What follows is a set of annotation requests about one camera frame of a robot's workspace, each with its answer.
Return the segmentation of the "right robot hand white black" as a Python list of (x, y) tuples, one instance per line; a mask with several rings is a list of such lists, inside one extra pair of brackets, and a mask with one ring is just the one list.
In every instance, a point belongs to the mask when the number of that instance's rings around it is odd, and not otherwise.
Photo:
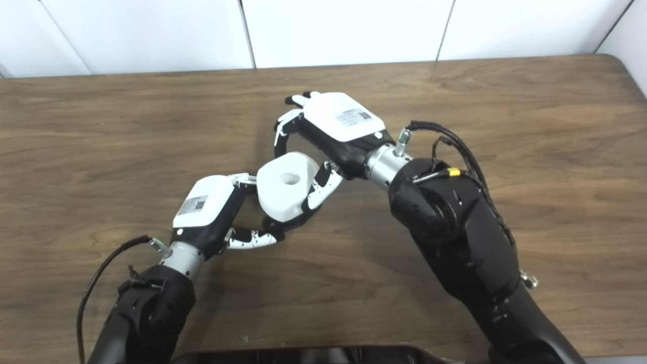
[(305, 92), (285, 99), (294, 108), (277, 119), (273, 156), (287, 152), (297, 133), (323, 152), (346, 180), (369, 180), (369, 159), (381, 147), (395, 145), (384, 121), (346, 93)]

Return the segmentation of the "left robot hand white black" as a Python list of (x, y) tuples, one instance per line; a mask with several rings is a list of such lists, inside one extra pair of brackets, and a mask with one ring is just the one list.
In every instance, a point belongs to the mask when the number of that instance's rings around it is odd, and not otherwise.
[(282, 231), (234, 226), (246, 198), (256, 194), (256, 177), (249, 173), (198, 180), (173, 219), (171, 241), (196, 248), (204, 260), (227, 249), (256, 249), (284, 241)]

